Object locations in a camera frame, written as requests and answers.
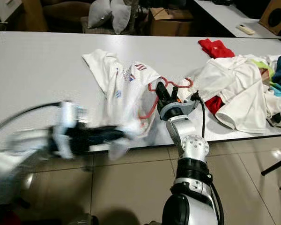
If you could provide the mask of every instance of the white pillow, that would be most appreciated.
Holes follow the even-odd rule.
[[[111,17],[110,0],[96,0],[89,7],[88,28],[99,27]]]
[[[120,34],[128,25],[131,6],[125,5],[123,0],[111,0],[112,27],[116,34]]]

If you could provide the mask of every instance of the black cable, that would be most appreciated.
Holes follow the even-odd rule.
[[[18,118],[19,116],[22,116],[23,114],[26,114],[26,113],[29,113],[33,110],[37,110],[37,109],[40,109],[40,108],[44,108],[44,107],[49,107],[49,106],[60,106],[60,103],[61,102],[52,102],[52,103],[47,103],[47,104],[43,104],[43,105],[38,105],[38,106],[35,106],[33,108],[30,108],[30,109],[26,109],[24,111],[21,111],[21,112],[18,112],[17,114],[15,115],[12,115],[10,117],[8,117],[7,119],[3,120],[2,122],[0,122],[0,130],[6,126],[8,123],[10,123],[11,121],[15,120],[16,118]]]
[[[224,225],[224,211],[223,211],[223,206],[222,206],[222,202],[221,202],[220,196],[217,193],[217,190],[215,189],[215,186],[214,186],[213,183],[210,184],[210,187],[211,187],[211,189],[212,189],[212,191],[213,191],[213,193],[215,195],[217,204],[219,206],[220,219],[218,218],[218,223],[219,223],[219,225]]]
[[[205,106],[203,100],[200,98],[200,103],[202,106],[202,112],[203,112],[203,123],[202,123],[202,137],[205,136]]]

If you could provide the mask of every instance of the wooden speaker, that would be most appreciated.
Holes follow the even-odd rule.
[[[271,0],[259,23],[276,35],[281,35],[281,0]]]

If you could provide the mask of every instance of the tiled floor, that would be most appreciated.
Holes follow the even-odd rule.
[[[281,137],[210,144],[207,158],[222,199],[226,225],[281,225],[281,168],[260,171],[281,159]],[[90,157],[93,172],[80,159],[55,159],[37,168],[22,196],[24,220],[60,218],[64,224],[83,212],[101,225],[143,225],[161,221],[175,178],[174,147],[133,150],[118,161],[107,154]]]

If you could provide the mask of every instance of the white table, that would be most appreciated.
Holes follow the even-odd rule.
[[[89,124],[102,118],[104,96],[81,55],[97,48],[115,52],[126,65],[142,61],[161,75],[178,82],[203,66],[209,56],[202,51],[200,37],[142,37],[119,35],[0,32],[0,121],[25,108],[70,99],[88,109]],[[274,39],[221,38],[235,54],[281,54]],[[56,122],[58,109],[47,108],[22,116],[0,132],[6,135],[23,128],[42,128]],[[222,141],[281,135],[281,128],[267,124],[264,134],[248,134],[222,126],[207,110],[206,140]],[[201,133],[201,108],[190,115]],[[133,147],[172,144],[165,122],[157,116],[148,138]]]
[[[238,38],[281,38],[266,29],[258,23],[259,19],[251,19],[239,11],[234,5],[222,6],[216,5],[211,1],[194,0],[206,12],[208,12],[221,25],[229,30],[235,37]],[[248,35],[236,26],[242,24],[255,31],[255,34]]]

